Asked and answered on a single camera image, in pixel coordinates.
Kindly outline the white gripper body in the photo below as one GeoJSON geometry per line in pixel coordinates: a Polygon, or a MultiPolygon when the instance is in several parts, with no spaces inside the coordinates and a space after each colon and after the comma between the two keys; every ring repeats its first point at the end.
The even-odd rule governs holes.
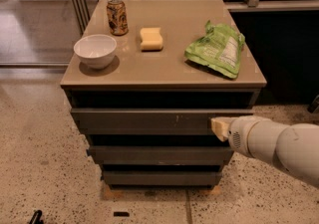
{"type": "Polygon", "coordinates": [[[250,115],[236,118],[227,129],[227,135],[234,151],[263,162],[272,162],[282,131],[281,123],[250,115]]]}

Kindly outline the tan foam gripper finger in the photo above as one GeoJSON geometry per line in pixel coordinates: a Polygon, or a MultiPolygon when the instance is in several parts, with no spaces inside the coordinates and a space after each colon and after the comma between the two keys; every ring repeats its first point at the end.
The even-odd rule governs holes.
{"type": "Polygon", "coordinates": [[[210,120],[211,130],[220,141],[228,140],[228,129],[231,123],[235,121],[235,117],[214,117],[210,120]]]}

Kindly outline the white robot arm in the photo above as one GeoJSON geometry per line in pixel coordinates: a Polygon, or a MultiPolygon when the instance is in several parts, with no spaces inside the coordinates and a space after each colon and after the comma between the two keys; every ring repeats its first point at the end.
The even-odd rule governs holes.
{"type": "Polygon", "coordinates": [[[228,141],[234,151],[319,187],[318,125],[288,125],[256,115],[219,116],[210,123],[217,138],[228,141]]]}

